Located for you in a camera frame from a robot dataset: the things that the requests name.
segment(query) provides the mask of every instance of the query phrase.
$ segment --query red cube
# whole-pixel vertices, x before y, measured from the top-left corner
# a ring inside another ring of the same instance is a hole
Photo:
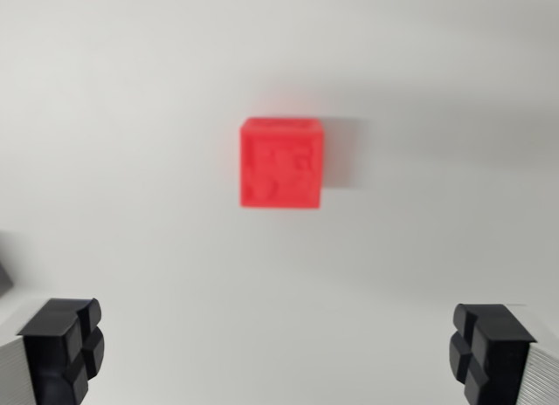
[[[241,205],[317,209],[324,132],[317,119],[249,119],[241,127]]]

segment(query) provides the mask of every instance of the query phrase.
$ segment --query black rubber pad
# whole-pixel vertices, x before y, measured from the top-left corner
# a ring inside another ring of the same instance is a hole
[[[37,405],[80,405],[105,353],[96,299],[51,299],[19,335]]]
[[[531,342],[504,305],[458,305],[450,362],[471,405],[515,405]]]

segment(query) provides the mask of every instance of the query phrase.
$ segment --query embossed pattern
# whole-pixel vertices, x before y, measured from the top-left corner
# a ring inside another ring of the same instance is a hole
[[[249,119],[241,128],[241,204],[318,208],[323,132],[314,119]]]

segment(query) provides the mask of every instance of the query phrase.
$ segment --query cube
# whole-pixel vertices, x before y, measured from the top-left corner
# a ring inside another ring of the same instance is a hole
[[[324,132],[319,120],[251,118],[240,134],[242,206],[320,207]]]

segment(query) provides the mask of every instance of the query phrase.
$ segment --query white surface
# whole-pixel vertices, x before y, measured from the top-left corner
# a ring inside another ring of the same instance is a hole
[[[465,403],[458,302],[559,328],[558,33],[559,0],[0,0],[2,255],[100,300],[86,403]],[[271,114],[329,118],[321,210],[238,207]]]

